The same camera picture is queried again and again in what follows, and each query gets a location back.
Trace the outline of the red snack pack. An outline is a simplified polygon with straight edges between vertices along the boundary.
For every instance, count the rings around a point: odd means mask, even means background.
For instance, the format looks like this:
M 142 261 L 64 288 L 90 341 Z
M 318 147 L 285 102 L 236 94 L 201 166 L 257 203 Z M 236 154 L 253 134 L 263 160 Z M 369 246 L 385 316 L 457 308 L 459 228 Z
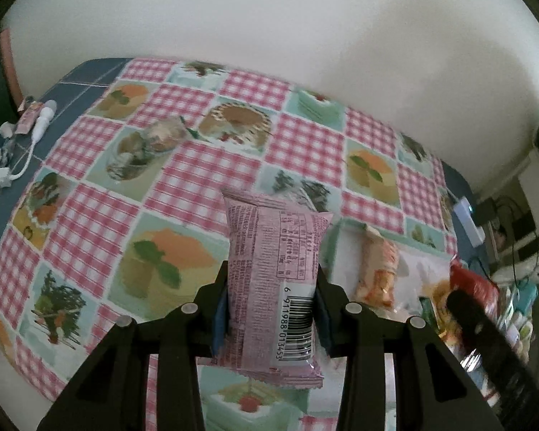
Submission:
M 450 266 L 450 288 L 467 293 L 487 313 L 494 313 L 498 308 L 498 287 L 489 279 L 484 278 L 472 270 L 466 269 L 460 264 Z

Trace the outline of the teal plastic container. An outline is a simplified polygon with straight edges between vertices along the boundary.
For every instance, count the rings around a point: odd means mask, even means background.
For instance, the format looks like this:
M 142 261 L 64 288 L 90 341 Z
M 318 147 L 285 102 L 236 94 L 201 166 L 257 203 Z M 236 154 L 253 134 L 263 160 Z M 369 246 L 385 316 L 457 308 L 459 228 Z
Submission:
M 510 298 L 512 306 L 511 323 L 517 329 L 520 329 L 526 323 L 538 296 L 538 287 L 530 281 L 520 282 L 512 287 Z

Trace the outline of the white tray with green rim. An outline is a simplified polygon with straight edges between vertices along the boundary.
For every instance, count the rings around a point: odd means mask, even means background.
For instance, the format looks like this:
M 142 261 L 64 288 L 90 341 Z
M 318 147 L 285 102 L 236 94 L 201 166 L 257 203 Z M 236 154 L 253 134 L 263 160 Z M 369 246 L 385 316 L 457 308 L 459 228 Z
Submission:
M 362 239 L 366 227 L 371 226 L 342 220 L 328 232 L 325 243 L 322 244 L 321 263 L 328 280 L 341 286 L 353 302 L 357 302 L 354 292 L 359 277 Z M 380 316 L 397 321 L 405 321 L 412 315 L 421 315 L 423 299 L 427 299 L 429 307 L 434 309 L 424 288 L 440 280 L 450 279 L 450 259 L 408 246 L 384 232 L 379 233 L 393 241 L 400 253 L 394 286 L 394 308 L 366 306 Z

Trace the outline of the small pink sachet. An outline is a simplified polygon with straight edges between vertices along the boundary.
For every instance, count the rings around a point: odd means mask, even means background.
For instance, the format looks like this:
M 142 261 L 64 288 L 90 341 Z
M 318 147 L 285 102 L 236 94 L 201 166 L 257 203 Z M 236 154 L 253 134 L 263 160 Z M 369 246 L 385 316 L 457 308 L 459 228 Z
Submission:
M 42 109 L 43 103 L 33 100 L 32 102 L 27 102 L 24 107 L 24 111 L 16 124 L 15 134 L 16 135 L 27 135 L 31 132 L 34 127 L 34 123 L 38 119 Z

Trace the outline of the checkered cake-print tablecloth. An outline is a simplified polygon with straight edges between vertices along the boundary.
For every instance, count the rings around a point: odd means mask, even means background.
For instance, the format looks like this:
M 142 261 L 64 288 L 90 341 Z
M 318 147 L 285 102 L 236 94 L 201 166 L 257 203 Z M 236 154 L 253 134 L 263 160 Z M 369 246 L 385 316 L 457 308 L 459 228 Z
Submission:
M 350 220 L 457 252 L 441 160 L 328 96 L 168 59 L 92 60 L 51 93 L 52 124 L 0 193 L 0 349 L 50 401 L 119 316 L 159 319 L 215 279 L 224 187 L 332 213 L 323 243 Z M 142 131 L 174 115 L 199 139 L 145 152 Z

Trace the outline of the pink snack pack with barcode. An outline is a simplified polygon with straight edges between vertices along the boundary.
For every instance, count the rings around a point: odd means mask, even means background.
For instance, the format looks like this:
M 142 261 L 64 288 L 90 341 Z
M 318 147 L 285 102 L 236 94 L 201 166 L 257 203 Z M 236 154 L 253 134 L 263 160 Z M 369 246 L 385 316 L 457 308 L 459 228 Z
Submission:
M 230 332 L 215 362 L 283 387 L 319 388 L 312 300 L 330 212 L 225 188 Z

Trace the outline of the orange bread pack with barcode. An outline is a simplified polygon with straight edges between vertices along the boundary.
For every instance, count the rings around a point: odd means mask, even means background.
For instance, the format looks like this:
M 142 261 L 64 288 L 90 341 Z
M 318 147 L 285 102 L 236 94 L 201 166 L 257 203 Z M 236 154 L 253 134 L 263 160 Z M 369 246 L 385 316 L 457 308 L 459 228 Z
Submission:
M 457 321 L 447 309 L 447 299 L 452 292 L 450 281 L 443 279 L 437 283 L 429 284 L 424 292 L 432 302 L 437 322 L 438 336 L 451 350 L 461 345 L 460 329 Z

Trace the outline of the beige swiss roll snack pack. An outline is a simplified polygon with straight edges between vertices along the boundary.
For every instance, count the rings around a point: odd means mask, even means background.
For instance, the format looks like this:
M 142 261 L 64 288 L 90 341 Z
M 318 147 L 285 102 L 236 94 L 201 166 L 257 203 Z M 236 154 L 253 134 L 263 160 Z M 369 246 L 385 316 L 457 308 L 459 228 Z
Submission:
M 366 227 L 354 299 L 368 306 L 393 309 L 399 259 L 399 249 L 393 241 L 376 229 Z

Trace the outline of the clear green-trim cookie pack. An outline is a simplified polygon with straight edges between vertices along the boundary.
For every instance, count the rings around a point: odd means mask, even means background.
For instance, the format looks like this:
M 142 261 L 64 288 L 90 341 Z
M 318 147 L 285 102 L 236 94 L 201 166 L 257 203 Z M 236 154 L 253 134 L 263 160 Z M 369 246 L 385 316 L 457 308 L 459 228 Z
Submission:
M 188 126 L 182 116 L 174 115 L 147 126 L 141 133 L 142 147 L 151 155 L 169 153 L 190 139 L 199 139 L 196 129 Z

